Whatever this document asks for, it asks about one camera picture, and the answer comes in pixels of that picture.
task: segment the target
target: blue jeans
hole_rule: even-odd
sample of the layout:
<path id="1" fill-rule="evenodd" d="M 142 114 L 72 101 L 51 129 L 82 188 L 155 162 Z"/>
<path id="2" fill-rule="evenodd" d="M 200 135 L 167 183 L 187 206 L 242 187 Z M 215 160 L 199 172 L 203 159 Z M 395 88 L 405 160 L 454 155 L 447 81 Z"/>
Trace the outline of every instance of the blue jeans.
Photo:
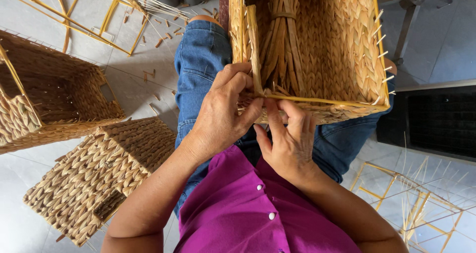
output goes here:
<path id="1" fill-rule="evenodd" d="M 185 135 L 193 128 L 200 106 L 218 71 L 231 63 L 231 46 L 227 33 L 219 25 L 207 21 L 190 22 L 183 34 L 182 41 L 175 53 L 175 69 L 178 73 L 175 101 L 180 109 L 178 115 L 178 135 L 175 147 L 178 147 Z M 388 90 L 394 85 L 388 83 Z M 319 125 L 314 135 L 312 159 L 329 177 L 338 183 L 342 175 L 349 170 L 367 138 L 377 128 L 380 116 L 390 112 L 378 112 L 368 116 L 349 119 L 327 125 Z M 235 144 L 240 147 L 252 164 L 256 164 L 261 151 L 253 128 Z M 188 179 L 185 189 L 174 208 L 179 209 L 192 190 L 207 175 L 210 160 L 201 164 Z"/>

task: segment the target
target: forearm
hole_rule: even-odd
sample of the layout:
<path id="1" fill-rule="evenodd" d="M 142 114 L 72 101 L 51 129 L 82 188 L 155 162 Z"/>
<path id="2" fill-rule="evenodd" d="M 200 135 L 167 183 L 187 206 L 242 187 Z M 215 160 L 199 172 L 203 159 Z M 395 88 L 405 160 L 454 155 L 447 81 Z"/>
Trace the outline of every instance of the forearm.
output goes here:
<path id="1" fill-rule="evenodd" d="M 182 145 L 122 203 L 107 236 L 128 238 L 162 231 L 185 183 L 201 163 Z"/>
<path id="2" fill-rule="evenodd" d="M 375 209 L 318 168 L 312 176 L 295 185 L 361 250 L 373 252 L 375 247 L 380 250 L 393 247 L 396 252 L 406 251 L 398 233 Z"/>

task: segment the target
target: woman's right hand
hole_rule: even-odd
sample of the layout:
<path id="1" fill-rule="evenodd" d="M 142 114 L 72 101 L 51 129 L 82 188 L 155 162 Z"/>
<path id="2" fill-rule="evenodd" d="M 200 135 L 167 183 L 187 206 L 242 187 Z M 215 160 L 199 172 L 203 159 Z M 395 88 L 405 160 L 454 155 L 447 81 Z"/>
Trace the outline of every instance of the woman's right hand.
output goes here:
<path id="1" fill-rule="evenodd" d="M 316 123 L 309 112 L 289 100 L 266 98 L 265 105 L 273 136 L 272 145 L 266 131 L 260 125 L 254 125 L 263 158 L 278 175 L 299 188 L 299 184 L 321 172 L 312 161 Z M 287 127 L 284 127 L 279 110 L 286 112 Z"/>

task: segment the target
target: purple shirt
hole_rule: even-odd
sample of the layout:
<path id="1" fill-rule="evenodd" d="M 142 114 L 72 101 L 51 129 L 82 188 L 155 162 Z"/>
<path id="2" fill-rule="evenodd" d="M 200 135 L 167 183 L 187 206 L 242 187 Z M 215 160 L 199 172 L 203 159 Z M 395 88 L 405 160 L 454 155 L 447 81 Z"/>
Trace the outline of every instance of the purple shirt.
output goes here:
<path id="1" fill-rule="evenodd" d="M 360 252 L 339 227 L 263 158 L 232 145 L 179 212 L 175 252 Z"/>

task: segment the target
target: unfinished basket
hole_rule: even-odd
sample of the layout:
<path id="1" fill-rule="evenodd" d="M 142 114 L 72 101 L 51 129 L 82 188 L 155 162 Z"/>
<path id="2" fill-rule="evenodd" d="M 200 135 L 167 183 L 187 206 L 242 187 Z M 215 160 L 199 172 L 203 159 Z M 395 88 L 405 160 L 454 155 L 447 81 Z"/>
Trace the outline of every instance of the unfinished basket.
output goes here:
<path id="1" fill-rule="evenodd" d="M 174 151 L 158 117 L 99 127 L 27 191 L 23 202 L 77 246 Z"/>
<path id="2" fill-rule="evenodd" d="M 0 154 L 79 138 L 124 114 L 92 63 L 0 31 Z"/>
<path id="3" fill-rule="evenodd" d="M 251 61 L 254 96 L 298 101 L 318 124 L 385 111 L 381 14 L 377 0 L 229 0 L 233 62 Z"/>

